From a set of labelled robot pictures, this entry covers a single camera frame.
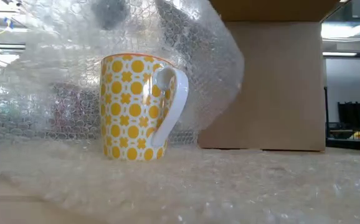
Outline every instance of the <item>yellow circle pattern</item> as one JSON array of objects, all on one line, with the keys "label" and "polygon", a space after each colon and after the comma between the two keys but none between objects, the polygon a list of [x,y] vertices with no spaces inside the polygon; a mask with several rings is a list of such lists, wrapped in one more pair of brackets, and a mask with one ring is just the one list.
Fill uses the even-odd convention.
[{"label": "yellow circle pattern", "polygon": [[159,108],[157,106],[152,106],[150,109],[149,109],[149,116],[151,118],[157,118],[158,115],[159,115]]},{"label": "yellow circle pattern", "polygon": [[140,73],[144,70],[144,63],[140,60],[135,60],[131,64],[131,69],[133,69],[134,72]]},{"label": "yellow circle pattern", "polygon": [[141,113],[141,106],[138,104],[133,104],[130,106],[130,115],[139,116]]},{"label": "yellow circle pattern", "polygon": [[101,95],[102,96],[105,95],[105,85],[104,84],[101,85]]},{"label": "yellow circle pattern", "polygon": [[143,85],[139,82],[134,82],[131,84],[131,92],[134,95],[139,95],[143,91]]},{"label": "yellow circle pattern", "polygon": [[152,149],[147,149],[144,152],[144,159],[150,161],[154,156],[154,151]]},{"label": "yellow circle pattern", "polygon": [[135,148],[128,149],[128,159],[135,160],[137,158],[137,150]]},{"label": "yellow circle pattern", "polygon": [[113,115],[119,115],[120,114],[120,105],[119,103],[114,103],[111,106],[111,113]]},{"label": "yellow circle pattern", "polygon": [[114,124],[111,127],[111,134],[113,137],[118,137],[120,135],[120,127],[116,124]]},{"label": "yellow circle pattern", "polygon": [[136,126],[130,126],[128,129],[129,137],[131,138],[137,138],[138,136],[138,128]]},{"label": "yellow circle pattern", "polygon": [[120,71],[122,71],[122,67],[123,67],[123,64],[122,64],[122,62],[119,61],[119,60],[114,61],[113,64],[112,64],[112,70],[113,70],[113,72],[120,72]]},{"label": "yellow circle pattern", "polygon": [[118,146],[114,146],[112,148],[112,155],[114,158],[119,158],[120,157],[120,149]]},{"label": "yellow circle pattern", "polygon": [[161,90],[157,85],[153,85],[153,96],[159,97],[161,95]]},{"label": "yellow circle pattern", "polygon": [[157,58],[133,54],[103,60],[100,102],[106,156],[150,161],[164,155],[166,144],[153,147],[151,138],[170,109],[175,79],[170,89],[162,91],[152,77],[166,65]]},{"label": "yellow circle pattern", "polygon": [[113,82],[111,89],[114,94],[119,94],[122,91],[122,84],[120,82]]}]

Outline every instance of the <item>mug rim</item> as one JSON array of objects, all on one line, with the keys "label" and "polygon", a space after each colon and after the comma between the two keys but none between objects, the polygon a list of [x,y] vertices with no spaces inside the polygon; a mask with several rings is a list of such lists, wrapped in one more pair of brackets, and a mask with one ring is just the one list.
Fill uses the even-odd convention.
[{"label": "mug rim", "polygon": [[154,56],[154,55],[149,55],[149,54],[142,54],[142,53],[120,53],[120,54],[113,54],[113,55],[108,55],[108,56],[105,56],[102,61],[104,61],[106,58],[108,57],[115,57],[115,56],[122,56],[122,55],[134,55],[134,56],[144,56],[144,57],[153,57],[155,59],[158,59],[158,60],[162,60],[168,64],[170,64],[172,67],[175,67],[171,62],[163,59],[163,58],[160,58],[160,57],[157,57],[157,56]]}]

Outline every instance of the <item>brown cardboard box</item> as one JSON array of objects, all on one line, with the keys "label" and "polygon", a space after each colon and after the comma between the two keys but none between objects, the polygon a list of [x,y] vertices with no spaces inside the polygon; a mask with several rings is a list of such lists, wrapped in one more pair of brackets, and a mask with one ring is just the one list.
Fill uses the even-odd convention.
[{"label": "brown cardboard box", "polygon": [[211,0],[224,21],[318,22],[339,0]]},{"label": "brown cardboard box", "polygon": [[199,135],[204,148],[323,151],[319,22],[228,22],[245,57],[242,90]]}]

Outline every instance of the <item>wall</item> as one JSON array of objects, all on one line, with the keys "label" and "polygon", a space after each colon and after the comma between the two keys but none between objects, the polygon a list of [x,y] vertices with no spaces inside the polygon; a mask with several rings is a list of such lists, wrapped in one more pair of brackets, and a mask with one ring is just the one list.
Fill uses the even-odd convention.
[{"label": "wall", "polygon": [[206,148],[325,148],[319,22],[229,22],[245,57],[242,89],[199,136]]},{"label": "wall", "polygon": [[360,103],[360,59],[326,59],[328,119],[338,122],[338,102]]}]

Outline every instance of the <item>ceiling light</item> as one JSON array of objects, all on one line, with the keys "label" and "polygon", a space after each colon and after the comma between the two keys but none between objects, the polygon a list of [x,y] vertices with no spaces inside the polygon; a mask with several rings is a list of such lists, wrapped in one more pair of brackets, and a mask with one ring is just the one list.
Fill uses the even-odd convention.
[{"label": "ceiling light", "polygon": [[25,49],[25,44],[0,44],[0,49]]},{"label": "ceiling light", "polygon": [[347,52],[323,52],[323,56],[332,56],[332,57],[354,57],[357,53],[347,53]]},{"label": "ceiling light", "polygon": [[0,26],[0,30],[7,29],[8,32],[28,32],[27,28],[7,28],[6,26]]},{"label": "ceiling light", "polygon": [[0,65],[6,66],[7,64],[17,60],[19,55],[16,54],[0,54]]},{"label": "ceiling light", "polygon": [[353,26],[348,23],[324,22],[321,25],[322,38],[351,37]]}]

